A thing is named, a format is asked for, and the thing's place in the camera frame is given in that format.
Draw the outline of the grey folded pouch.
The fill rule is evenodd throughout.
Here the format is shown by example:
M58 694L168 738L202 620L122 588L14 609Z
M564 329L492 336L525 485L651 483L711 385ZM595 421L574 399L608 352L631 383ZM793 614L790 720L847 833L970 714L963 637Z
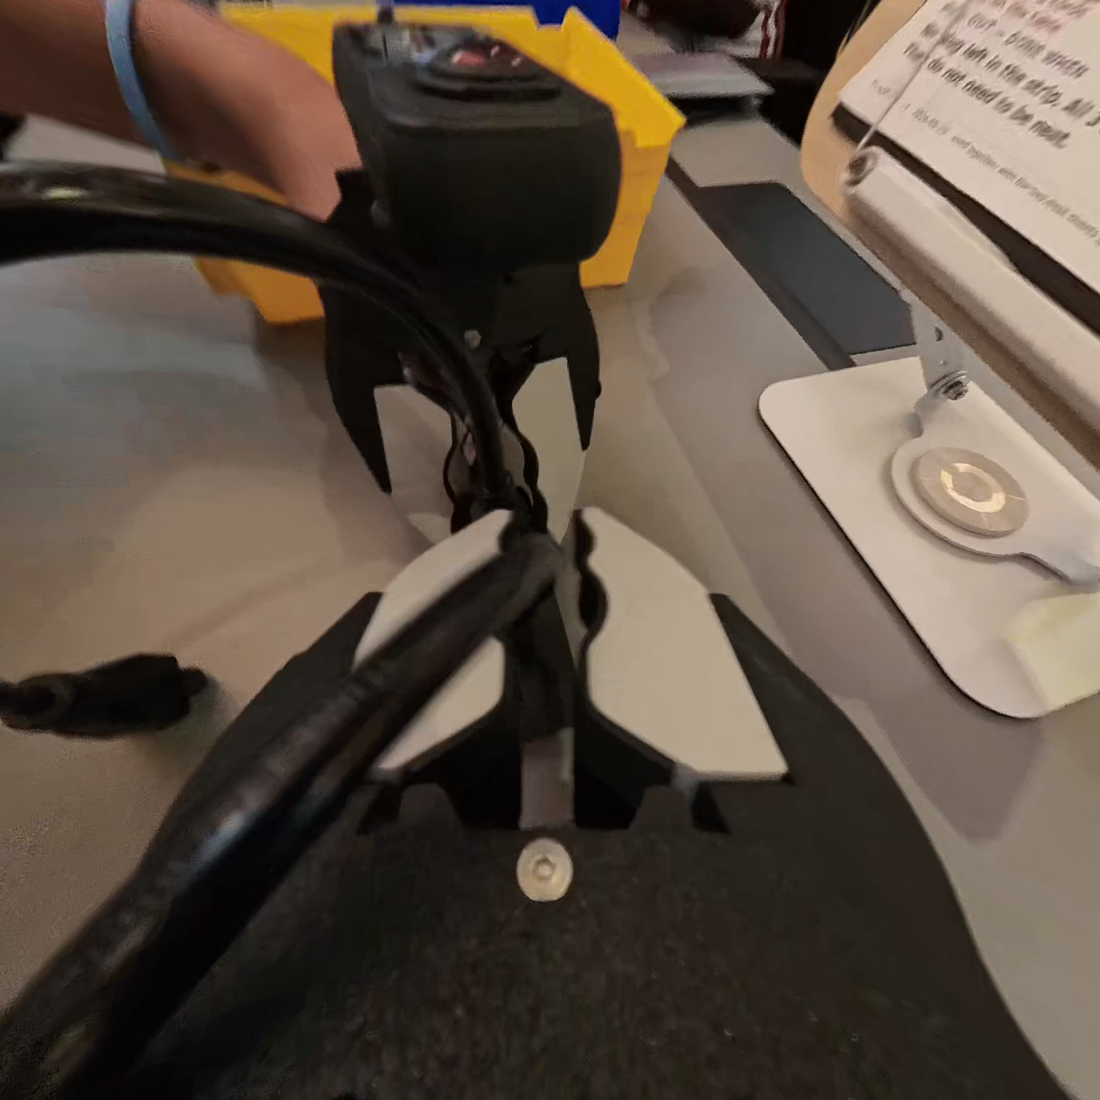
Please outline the grey folded pouch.
M634 69L667 100L757 100L773 88L721 51L649 52Z

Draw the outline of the blue plastic bin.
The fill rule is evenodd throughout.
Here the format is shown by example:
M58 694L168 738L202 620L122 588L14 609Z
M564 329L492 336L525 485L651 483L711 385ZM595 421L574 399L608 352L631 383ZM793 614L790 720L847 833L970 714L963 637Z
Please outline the blue plastic bin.
M559 26L570 11L584 16L608 41L615 41L620 29L623 2L520 2L530 8L541 26Z

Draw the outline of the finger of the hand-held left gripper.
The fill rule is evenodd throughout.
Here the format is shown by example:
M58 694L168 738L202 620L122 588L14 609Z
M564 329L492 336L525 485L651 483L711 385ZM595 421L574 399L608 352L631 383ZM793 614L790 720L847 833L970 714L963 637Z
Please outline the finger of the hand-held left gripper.
M394 507L428 542L446 540L453 516L443 478L449 416L407 386L377 388L374 401Z
M503 426L507 465L548 534L562 542L577 503L584 470L569 363L536 365L512 398Z

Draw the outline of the person's left forearm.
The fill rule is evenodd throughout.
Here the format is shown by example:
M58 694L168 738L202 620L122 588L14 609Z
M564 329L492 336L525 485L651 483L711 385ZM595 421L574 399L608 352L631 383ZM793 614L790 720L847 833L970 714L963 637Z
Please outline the person's left forearm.
M142 144L117 90L102 2L1 3L1 116Z

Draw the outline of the person's left hand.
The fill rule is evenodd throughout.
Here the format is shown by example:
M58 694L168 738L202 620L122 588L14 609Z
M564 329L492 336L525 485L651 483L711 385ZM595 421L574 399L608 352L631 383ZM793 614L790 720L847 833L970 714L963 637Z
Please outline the person's left hand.
M168 149L240 172L297 213L333 213L336 175L359 167L333 87L307 62L191 2L137 2L130 56Z

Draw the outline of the yellow plastic bin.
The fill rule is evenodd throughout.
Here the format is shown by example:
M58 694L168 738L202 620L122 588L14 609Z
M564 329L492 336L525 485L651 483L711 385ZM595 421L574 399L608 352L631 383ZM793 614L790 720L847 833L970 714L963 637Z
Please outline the yellow plastic bin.
M333 79L333 28L376 16L369 5L230 3L220 13L307 62L327 82ZM621 183L608 237L580 265L580 283L585 291L625 285L670 144L685 124L680 111L577 11L559 26L541 26L530 8L513 5L399 5L397 18L484 29L607 103L621 147ZM322 314L318 293L307 278L240 260L197 259L194 265L214 293L250 301L264 322L307 322Z

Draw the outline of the grey desk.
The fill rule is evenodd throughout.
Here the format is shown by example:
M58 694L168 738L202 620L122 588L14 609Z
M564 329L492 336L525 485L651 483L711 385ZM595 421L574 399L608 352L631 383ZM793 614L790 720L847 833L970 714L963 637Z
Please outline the grey desk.
M661 183L605 355L584 501L741 604L855 722L937 848L1053 1074L1098 1097L1098 702L1034 722L940 674L755 413L839 358ZM1 275L1 666L176 645L207 717L76 745L1 732L1 1003L130 871L222 725L420 537L320 386L320 331L264 327L187 260Z

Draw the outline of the blue wristband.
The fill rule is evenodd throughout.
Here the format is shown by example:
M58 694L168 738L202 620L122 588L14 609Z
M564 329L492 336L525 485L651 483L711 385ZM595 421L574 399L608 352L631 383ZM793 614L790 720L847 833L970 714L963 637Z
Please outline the blue wristband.
M140 139L158 154L174 162L176 154L158 124L145 97L135 64L135 2L102 2L104 43L107 61L115 77L117 92L127 116Z

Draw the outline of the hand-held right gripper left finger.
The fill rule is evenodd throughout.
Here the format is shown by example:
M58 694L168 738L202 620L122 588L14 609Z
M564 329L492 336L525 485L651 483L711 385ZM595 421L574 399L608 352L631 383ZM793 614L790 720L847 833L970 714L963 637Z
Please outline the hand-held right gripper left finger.
M408 563L381 594L353 661L372 655L412 617L498 553L510 512L489 512ZM489 715L503 697L503 645L484 642L372 764L371 778L402 778Z

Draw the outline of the wooden board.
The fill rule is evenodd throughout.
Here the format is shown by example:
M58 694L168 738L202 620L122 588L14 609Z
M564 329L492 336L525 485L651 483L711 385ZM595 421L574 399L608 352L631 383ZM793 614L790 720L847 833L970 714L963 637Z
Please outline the wooden board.
M949 327L999 381L1006 383L1027 408L1032 421L1062 437L1091 470L1098 470L1098 429L1053 393L1012 350L991 337L965 309L955 306L926 277L919 262L865 226L844 193L845 167L855 144L832 123L841 92L859 70L908 23L921 2L882 2L839 51L809 110L801 142L803 182L844 229L852 242L873 257L896 288L911 293L921 306Z

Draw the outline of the dark grey desk pad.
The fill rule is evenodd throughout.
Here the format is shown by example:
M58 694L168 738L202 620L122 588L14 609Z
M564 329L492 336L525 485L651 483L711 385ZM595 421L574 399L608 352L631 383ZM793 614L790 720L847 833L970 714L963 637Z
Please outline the dark grey desk pad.
M697 185L674 159L665 178L824 368L914 345L901 296L785 185Z

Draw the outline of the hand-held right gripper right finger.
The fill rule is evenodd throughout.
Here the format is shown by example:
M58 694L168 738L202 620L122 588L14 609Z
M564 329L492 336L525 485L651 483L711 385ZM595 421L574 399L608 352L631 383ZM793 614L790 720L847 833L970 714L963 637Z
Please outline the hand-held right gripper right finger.
M598 507L575 516L582 578L603 599L584 655L598 719L685 782L769 782L778 750L706 588L665 550Z

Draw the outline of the printed instruction sheet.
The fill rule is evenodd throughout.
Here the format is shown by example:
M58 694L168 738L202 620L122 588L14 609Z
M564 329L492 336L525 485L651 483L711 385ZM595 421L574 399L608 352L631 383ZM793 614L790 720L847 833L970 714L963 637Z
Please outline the printed instruction sheet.
M1098 291L1096 2L922 2L839 105Z

